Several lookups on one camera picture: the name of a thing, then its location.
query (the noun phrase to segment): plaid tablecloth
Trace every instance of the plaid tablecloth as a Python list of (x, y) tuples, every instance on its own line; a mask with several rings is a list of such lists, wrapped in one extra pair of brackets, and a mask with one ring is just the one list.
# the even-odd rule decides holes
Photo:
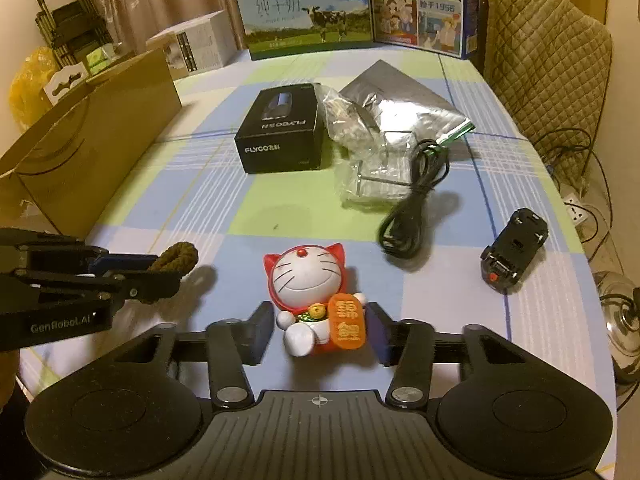
[[(382, 215), (343, 208), (333, 168), (247, 175), (234, 144), (261, 89), (318, 81), (339, 90), (379, 59), (452, 102), (476, 125), (452, 147), (450, 174), (428, 197), (430, 250), (418, 268), (402, 270), (385, 259), (374, 241)], [(598, 392), (615, 414), (604, 322), (580, 241), (532, 145), (470, 62), (392, 46), (257, 62), (243, 53), (226, 68), (179, 81), (177, 89), (183, 111), (131, 172), (90, 242), (112, 252), (159, 254), (189, 240), (200, 264), (174, 298), (154, 306), (129, 302), (108, 333), (24, 350), (21, 375), (33, 393), (158, 322), (202, 330), (215, 320), (244, 319), (268, 299), (264, 254), (340, 241), (351, 290), (364, 292), (392, 317), (421, 319), (443, 332), (483, 324)], [(522, 286), (498, 294), (481, 279), (479, 255), (523, 206), (547, 220), (550, 235)], [(262, 364), (246, 368), (256, 393), (384, 393), (388, 387), (392, 370), (378, 365), (367, 348), (295, 360), (281, 338), (275, 329)], [(183, 366), (180, 378), (209, 396), (204, 364)], [(431, 395), (457, 380), (455, 366), (438, 366)], [(600, 464), (606, 476), (614, 459), (613, 437)]]

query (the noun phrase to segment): silver screw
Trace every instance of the silver screw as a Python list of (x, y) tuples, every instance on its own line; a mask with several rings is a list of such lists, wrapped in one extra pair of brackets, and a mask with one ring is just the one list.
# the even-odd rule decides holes
[(237, 386), (227, 386), (226, 388), (220, 388), (216, 393), (216, 397), (222, 402), (240, 402), (247, 398), (248, 393), (244, 388), (238, 388)]
[(402, 386), (391, 392), (391, 396), (395, 400), (404, 403), (417, 402), (423, 395), (422, 390), (414, 388), (413, 386)]

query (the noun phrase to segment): cat ear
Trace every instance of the cat ear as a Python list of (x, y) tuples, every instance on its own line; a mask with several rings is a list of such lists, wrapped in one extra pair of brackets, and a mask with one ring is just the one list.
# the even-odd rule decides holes
[(264, 258), (262, 259), (263, 263), (264, 263), (264, 270), (267, 273), (267, 275), (271, 274), (271, 270), (273, 269), (273, 266), (276, 264), (276, 262), (280, 259), (280, 255), (279, 254), (265, 254)]
[(340, 263), (341, 266), (344, 266), (344, 247), (342, 246), (342, 244), (330, 245), (326, 248), (326, 250), (329, 251), (333, 256), (335, 256), (335, 259), (338, 260), (338, 263)]

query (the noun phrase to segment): cat face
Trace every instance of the cat face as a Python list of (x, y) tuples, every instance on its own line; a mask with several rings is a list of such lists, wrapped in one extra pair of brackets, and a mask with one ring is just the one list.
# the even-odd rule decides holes
[(269, 277), (271, 299), (282, 309), (298, 314), (313, 303), (325, 303), (342, 291), (344, 249), (299, 246), (284, 254), (267, 254), (264, 270)]

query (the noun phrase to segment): electrical socket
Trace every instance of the electrical socket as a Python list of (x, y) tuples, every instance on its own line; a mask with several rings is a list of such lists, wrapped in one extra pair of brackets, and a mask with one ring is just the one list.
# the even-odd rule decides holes
[(566, 211), (569, 213), (569, 218), (574, 223), (574, 227), (580, 225), (589, 217), (585, 210), (580, 209), (579, 207), (574, 207), (574, 205), (582, 206), (582, 203), (574, 193), (569, 193), (562, 199), (562, 201), (565, 202)]

